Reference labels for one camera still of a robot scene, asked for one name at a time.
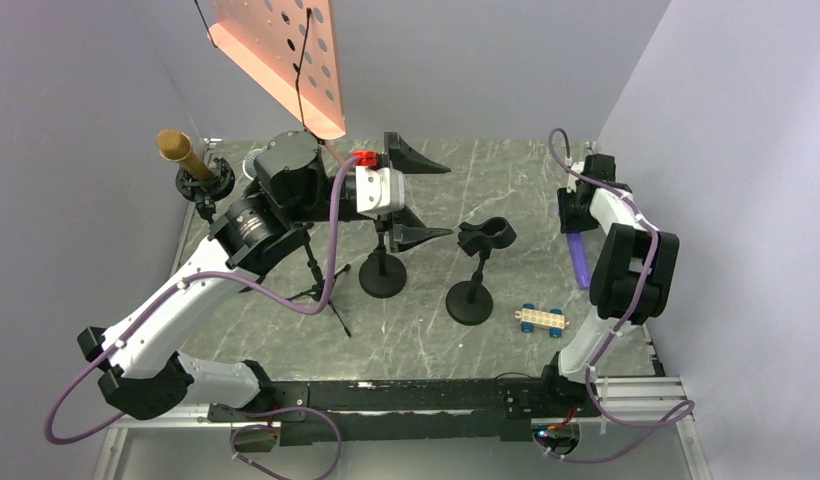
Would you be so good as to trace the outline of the purple microphone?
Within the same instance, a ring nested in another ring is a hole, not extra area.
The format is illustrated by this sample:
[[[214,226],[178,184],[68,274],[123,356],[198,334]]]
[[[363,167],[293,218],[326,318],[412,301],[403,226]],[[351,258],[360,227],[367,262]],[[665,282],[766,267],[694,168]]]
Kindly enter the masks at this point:
[[[566,234],[575,280],[582,290],[590,288],[591,271],[583,236],[579,232]]]

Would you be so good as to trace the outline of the black round-base stand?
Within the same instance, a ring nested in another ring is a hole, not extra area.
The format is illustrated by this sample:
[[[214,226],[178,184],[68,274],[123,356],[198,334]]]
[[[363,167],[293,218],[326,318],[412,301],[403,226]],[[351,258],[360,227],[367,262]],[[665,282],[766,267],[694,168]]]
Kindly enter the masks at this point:
[[[464,326],[477,326],[491,315],[494,300],[483,285],[483,270],[493,250],[512,245],[517,234],[503,217],[492,217],[480,224],[463,222],[459,225],[458,247],[468,257],[478,257],[478,265],[471,278],[452,285],[446,295],[446,310],[450,317]]]
[[[377,245],[360,265],[358,280],[363,291],[374,298],[386,299],[399,294],[407,282],[404,263],[386,248],[386,224],[375,220]]]

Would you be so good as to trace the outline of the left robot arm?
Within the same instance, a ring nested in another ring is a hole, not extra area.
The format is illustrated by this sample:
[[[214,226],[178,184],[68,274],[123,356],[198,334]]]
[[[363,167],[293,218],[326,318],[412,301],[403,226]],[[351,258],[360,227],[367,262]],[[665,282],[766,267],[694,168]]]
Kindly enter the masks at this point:
[[[407,175],[444,174],[447,167],[395,132],[383,150],[362,151],[336,173],[326,170],[324,141],[307,130],[276,135],[255,156],[241,199],[209,225],[188,261],[140,308],[117,324],[89,328],[78,343],[100,369],[104,400],[138,420],[190,403],[215,403],[258,420],[276,405],[276,389],[256,361],[220,363],[181,352],[191,332],[235,294],[263,291],[263,280],[297,251],[311,252],[309,227],[329,229],[326,266],[334,268],[339,226],[372,220],[388,236],[383,252],[441,237],[405,204]]]

